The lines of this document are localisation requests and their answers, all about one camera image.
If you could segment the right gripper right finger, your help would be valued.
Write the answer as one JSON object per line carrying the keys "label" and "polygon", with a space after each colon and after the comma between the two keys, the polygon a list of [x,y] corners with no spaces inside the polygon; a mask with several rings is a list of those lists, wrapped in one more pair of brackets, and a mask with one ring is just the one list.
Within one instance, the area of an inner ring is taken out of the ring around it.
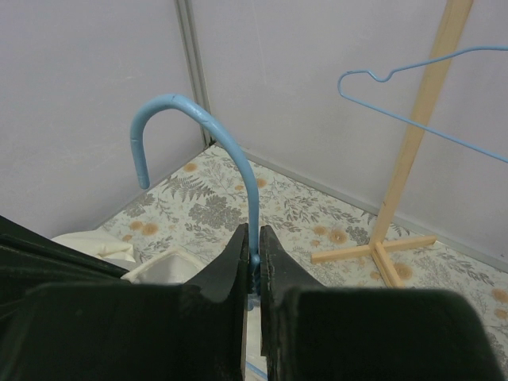
{"label": "right gripper right finger", "polygon": [[501,380],[477,313],[440,289],[326,287],[260,230],[270,380]]}

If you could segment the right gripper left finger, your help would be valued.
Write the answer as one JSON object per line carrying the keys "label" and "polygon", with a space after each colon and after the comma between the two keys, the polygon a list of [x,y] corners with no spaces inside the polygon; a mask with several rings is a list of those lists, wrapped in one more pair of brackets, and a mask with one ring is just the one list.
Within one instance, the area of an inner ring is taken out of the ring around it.
{"label": "right gripper left finger", "polygon": [[1,221],[4,380],[242,380],[248,227],[181,284],[123,269]]}

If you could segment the white button shirt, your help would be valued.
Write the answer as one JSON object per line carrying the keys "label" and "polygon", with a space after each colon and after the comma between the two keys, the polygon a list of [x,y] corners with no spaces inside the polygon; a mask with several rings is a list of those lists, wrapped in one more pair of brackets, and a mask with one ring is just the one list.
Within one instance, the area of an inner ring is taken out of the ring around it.
{"label": "white button shirt", "polygon": [[172,248],[143,262],[121,279],[132,284],[183,284],[205,266],[197,256],[180,248]]}

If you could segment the cream white garment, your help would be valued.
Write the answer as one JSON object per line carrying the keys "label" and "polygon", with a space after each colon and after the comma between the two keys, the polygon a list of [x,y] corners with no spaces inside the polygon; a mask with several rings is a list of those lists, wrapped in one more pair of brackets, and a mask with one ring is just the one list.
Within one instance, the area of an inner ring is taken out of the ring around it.
{"label": "cream white garment", "polygon": [[52,241],[94,258],[136,262],[132,244],[101,230],[66,233]]}

